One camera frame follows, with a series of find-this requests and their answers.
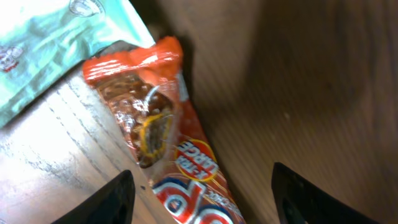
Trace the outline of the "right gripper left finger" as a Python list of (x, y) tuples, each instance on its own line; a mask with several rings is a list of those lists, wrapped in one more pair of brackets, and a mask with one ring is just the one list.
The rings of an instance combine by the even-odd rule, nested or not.
[(135, 195), (132, 173), (124, 170), (53, 224), (131, 224)]

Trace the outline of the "red chocolate bar wrapper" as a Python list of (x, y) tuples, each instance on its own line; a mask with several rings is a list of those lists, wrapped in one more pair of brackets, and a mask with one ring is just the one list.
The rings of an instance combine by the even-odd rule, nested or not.
[(82, 67), (154, 195), (178, 223), (243, 223), (182, 77), (175, 37), (93, 57)]

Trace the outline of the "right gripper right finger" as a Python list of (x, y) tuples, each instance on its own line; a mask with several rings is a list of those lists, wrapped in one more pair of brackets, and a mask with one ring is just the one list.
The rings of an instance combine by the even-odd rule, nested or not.
[(273, 166), (271, 187), (281, 224), (377, 224), (281, 162)]

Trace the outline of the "light blue tissue pack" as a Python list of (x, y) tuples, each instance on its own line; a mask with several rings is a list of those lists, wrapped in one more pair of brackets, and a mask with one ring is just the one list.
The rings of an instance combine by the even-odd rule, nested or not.
[(119, 40), (154, 44), (128, 0), (1, 0), (1, 125)]

